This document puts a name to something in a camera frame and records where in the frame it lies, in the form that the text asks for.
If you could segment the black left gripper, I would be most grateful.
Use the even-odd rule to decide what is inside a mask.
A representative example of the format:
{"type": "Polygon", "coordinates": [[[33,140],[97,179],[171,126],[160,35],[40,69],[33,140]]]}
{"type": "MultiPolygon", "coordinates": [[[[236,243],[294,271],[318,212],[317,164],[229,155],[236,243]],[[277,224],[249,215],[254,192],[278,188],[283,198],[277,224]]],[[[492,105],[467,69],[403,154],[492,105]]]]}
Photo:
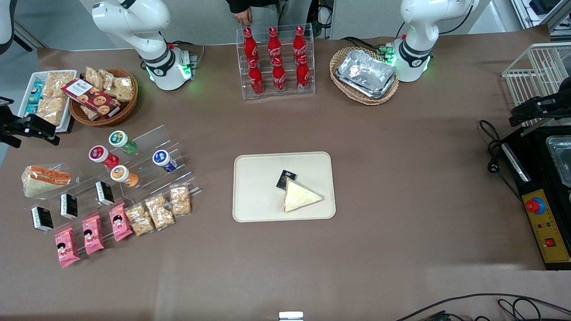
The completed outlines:
{"type": "Polygon", "coordinates": [[[571,90],[542,97],[538,102],[525,102],[513,108],[510,126],[530,127],[543,121],[544,118],[571,117],[571,90]]]}

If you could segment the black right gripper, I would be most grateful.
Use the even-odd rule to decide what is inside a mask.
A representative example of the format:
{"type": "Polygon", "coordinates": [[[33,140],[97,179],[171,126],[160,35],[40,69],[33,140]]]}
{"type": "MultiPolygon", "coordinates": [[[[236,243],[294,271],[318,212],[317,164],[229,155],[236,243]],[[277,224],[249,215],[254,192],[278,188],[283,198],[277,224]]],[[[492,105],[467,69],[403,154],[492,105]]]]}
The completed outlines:
{"type": "Polygon", "coordinates": [[[12,148],[20,148],[22,141],[16,136],[29,137],[29,134],[41,138],[53,146],[60,143],[59,136],[55,135],[56,126],[39,116],[27,116],[27,132],[20,117],[12,114],[10,108],[0,107],[0,140],[12,148]]]}

